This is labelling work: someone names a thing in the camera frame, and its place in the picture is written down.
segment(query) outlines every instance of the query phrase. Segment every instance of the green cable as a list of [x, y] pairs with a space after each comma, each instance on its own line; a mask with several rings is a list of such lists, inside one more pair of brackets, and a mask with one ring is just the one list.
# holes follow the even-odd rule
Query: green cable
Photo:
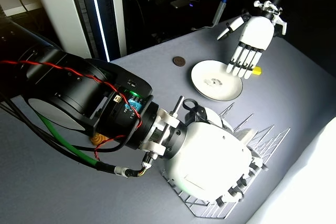
[[54, 138], [56, 138], [66, 149], [68, 149], [72, 153], [76, 154], [78, 157], [82, 158], [83, 160], [85, 160], [89, 164], [94, 165], [94, 166], [96, 165], [96, 163], [98, 162], [97, 160], [93, 159], [92, 157], [89, 157], [88, 155], [84, 154], [80, 150], [73, 147], [56, 131], [56, 129], [53, 127], [53, 125], [51, 124], [51, 122], [48, 119], [46, 119], [44, 116], [42, 116], [38, 113], [37, 113], [37, 115], [42, 120], [42, 122], [47, 126], [48, 130], [54, 136]]

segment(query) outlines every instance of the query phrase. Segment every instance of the gray tabletop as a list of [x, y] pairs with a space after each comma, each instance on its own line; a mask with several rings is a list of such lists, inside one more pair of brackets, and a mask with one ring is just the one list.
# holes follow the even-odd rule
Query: gray tabletop
[[[232, 102], [215, 102], [200, 95], [190, 81], [192, 67], [202, 60], [227, 63], [241, 30], [216, 41], [221, 23], [118, 59], [116, 63], [145, 79], [154, 101], [171, 110], [180, 95], [222, 112]], [[173, 64], [182, 56], [186, 65]], [[313, 137], [336, 115], [336, 80], [285, 40], [274, 38], [262, 56], [261, 76], [244, 80], [241, 95], [227, 116], [233, 126], [250, 114], [246, 127], [274, 133], [292, 130], [226, 220], [197, 219], [161, 177], [160, 162], [141, 178], [124, 179], [83, 167], [53, 151], [16, 119], [0, 111], [0, 223], [245, 223]], [[36, 123], [21, 98], [14, 101]], [[181, 109], [182, 120], [185, 111]], [[59, 128], [72, 143], [88, 138]], [[138, 168], [143, 153], [123, 148], [101, 154], [108, 163]]]

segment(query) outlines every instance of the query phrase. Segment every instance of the plate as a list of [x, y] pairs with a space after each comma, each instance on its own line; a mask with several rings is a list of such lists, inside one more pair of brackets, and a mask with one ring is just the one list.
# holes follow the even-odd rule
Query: plate
[[243, 90], [241, 78], [226, 72], [227, 64], [216, 60], [197, 63], [191, 71], [191, 79], [199, 93], [215, 101], [230, 101]]

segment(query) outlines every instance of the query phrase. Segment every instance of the green led light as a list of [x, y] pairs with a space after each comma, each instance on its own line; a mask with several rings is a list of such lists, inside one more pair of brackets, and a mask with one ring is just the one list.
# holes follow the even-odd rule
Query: green led light
[[136, 97], [139, 97], [139, 95], [138, 95], [137, 93], [133, 92], [133, 91], [130, 91], [130, 93], [131, 93], [132, 95], [135, 95]]

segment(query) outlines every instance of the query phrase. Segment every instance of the wire rack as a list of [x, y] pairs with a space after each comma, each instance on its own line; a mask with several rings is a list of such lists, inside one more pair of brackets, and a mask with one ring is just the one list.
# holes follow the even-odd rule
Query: wire rack
[[[223, 119], [225, 116], [229, 113], [230, 109], [233, 107], [234, 103], [232, 103], [229, 107], [227, 107], [221, 114], [219, 114], [220, 118]], [[244, 121], [242, 121], [240, 124], [238, 124], [234, 128], [234, 132], [239, 130], [251, 117], [253, 114], [248, 116]], [[273, 130], [274, 125], [271, 125], [261, 131], [259, 131], [255, 137], [248, 143], [248, 147], [256, 152], [264, 161], [264, 164], [268, 162], [268, 160], [272, 157], [274, 152], [277, 150], [279, 145], [282, 143], [282, 141], [287, 136], [288, 132], [290, 131], [290, 128], [270, 136], [271, 131]], [[261, 169], [255, 172], [250, 172], [249, 177], [246, 179], [247, 186], [245, 189], [242, 190], [242, 192], [245, 194], [247, 189], [251, 186], [255, 178], [259, 175]], [[206, 219], [226, 219], [230, 213], [233, 211], [233, 209], [238, 204], [231, 203], [231, 202], [225, 202], [222, 207], [219, 207], [217, 202], [208, 202], [203, 201], [200, 199], [195, 198], [194, 196], [191, 196], [187, 194], [186, 192], [180, 190], [174, 182], [167, 177], [167, 174], [164, 170], [162, 170], [162, 176], [165, 178], [165, 180], [168, 182], [168, 184], [173, 188], [173, 190], [176, 192], [176, 194], [179, 196], [179, 198], [186, 204], [188, 209], [193, 213], [194, 216], [199, 218], [206, 218]]]

